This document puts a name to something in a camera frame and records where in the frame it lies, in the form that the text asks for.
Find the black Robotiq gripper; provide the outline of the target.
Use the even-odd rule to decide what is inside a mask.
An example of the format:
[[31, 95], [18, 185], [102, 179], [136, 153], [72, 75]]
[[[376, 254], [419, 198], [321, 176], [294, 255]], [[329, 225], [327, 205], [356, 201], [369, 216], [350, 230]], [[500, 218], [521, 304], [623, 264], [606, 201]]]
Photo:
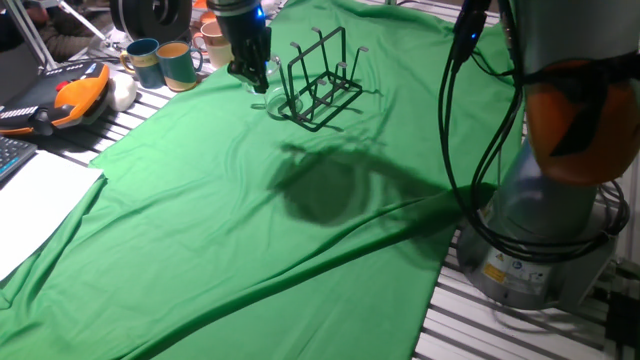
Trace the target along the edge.
[[[218, 23], [232, 46], [235, 60], [227, 72], [245, 84], [251, 92], [265, 94], [270, 86], [271, 29], [260, 3], [225, 3], [218, 6]], [[257, 78], [252, 68], [261, 68]]]

